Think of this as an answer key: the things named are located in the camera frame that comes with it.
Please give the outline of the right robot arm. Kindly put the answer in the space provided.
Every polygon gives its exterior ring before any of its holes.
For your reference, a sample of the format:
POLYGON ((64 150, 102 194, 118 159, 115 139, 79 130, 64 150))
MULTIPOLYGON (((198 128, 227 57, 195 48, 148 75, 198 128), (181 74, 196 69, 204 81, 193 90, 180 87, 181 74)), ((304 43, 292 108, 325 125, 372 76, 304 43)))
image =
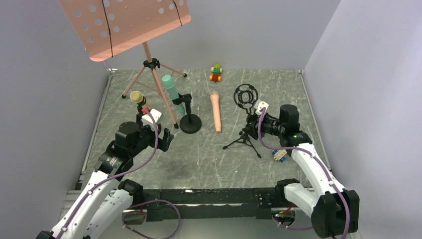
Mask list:
POLYGON ((323 163, 311 138, 300 129, 298 108, 282 105, 277 118, 269 115, 267 109, 265 102, 247 109, 246 132, 260 142, 265 134, 278 137, 277 151, 287 152, 313 189, 309 191, 296 179, 285 179, 278 181, 276 195, 306 213, 321 239, 344 239, 357 232, 360 198, 356 191, 347 190, 323 163))

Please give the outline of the green toy microphone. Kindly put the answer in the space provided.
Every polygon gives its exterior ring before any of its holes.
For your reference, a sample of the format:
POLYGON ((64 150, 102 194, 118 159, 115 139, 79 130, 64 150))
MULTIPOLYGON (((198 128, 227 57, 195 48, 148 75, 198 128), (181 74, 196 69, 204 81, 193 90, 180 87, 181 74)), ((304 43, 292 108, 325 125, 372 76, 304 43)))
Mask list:
MULTIPOLYGON (((162 85, 164 87, 164 89, 167 91, 167 93, 169 94, 171 100, 176 100, 179 98, 179 93, 176 89, 176 83, 174 81, 174 78, 170 75, 164 75, 161 79, 162 81, 162 85)), ((178 112, 181 114, 181 116, 185 115, 185 108, 181 105, 181 104, 175 104, 176 109, 178 110, 178 112)))

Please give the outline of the yellow toy microphone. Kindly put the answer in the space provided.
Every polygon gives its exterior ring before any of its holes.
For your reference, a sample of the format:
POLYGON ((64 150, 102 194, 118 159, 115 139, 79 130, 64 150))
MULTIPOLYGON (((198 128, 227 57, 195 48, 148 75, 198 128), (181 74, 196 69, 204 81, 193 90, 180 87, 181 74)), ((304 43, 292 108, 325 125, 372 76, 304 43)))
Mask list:
POLYGON ((150 108, 150 103, 147 98, 140 91, 132 91, 129 94, 130 100, 137 104, 139 107, 148 107, 150 108))

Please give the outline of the black mic stand with clip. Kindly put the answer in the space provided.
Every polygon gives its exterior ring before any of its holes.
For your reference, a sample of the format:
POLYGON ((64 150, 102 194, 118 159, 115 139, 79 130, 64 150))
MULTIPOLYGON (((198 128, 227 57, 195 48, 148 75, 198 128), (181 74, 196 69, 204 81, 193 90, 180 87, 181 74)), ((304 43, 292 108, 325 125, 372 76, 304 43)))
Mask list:
POLYGON ((180 129, 182 130, 182 132, 187 133, 187 134, 193 134, 193 133, 198 132, 202 127, 202 121, 197 115, 192 114, 191 94, 181 95, 180 93, 178 93, 178 95, 179 97, 177 99, 172 100, 172 102, 176 105, 180 105, 181 103, 184 103, 185 111, 186 111, 186 115, 184 115, 180 120, 180 123, 179 123, 180 129))

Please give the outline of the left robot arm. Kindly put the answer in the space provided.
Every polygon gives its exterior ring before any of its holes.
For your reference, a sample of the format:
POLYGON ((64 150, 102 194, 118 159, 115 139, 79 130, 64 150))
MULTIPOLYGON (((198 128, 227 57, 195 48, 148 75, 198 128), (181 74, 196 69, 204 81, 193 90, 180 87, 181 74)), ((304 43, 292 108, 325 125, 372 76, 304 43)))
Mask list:
POLYGON ((65 216, 39 239, 97 239, 122 211, 144 199, 143 186, 124 175, 134 172, 133 159, 147 147, 167 151, 174 136, 161 125, 124 122, 100 156, 86 187, 65 216))

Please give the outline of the black shock-mount boom stand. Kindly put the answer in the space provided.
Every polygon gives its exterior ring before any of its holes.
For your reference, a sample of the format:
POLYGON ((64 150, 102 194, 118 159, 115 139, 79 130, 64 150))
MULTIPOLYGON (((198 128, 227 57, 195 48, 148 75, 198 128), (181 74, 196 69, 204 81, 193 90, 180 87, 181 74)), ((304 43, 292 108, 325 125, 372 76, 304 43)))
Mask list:
MULTIPOLYGON (((233 99, 234 99, 235 104, 240 109, 246 110, 247 115, 255 114, 254 105, 256 101, 258 100, 258 92, 254 86, 252 86, 251 84, 239 85, 233 93, 233 99)), ((235 143, 241 143, 241 144, 251 147, 255 151, 257 157, 261 158, 261 155, 258 153, 258 151, 256 150, 256 148, 254 147, 254 145, 252 144, 250 140, 252 137, 247 135, 242 130, 239 132, 239 135, 240 137, 238 139, 234 140, 228 145, 225 145, 223 147, 223 150, 228 149, 229 146, 235 143)))

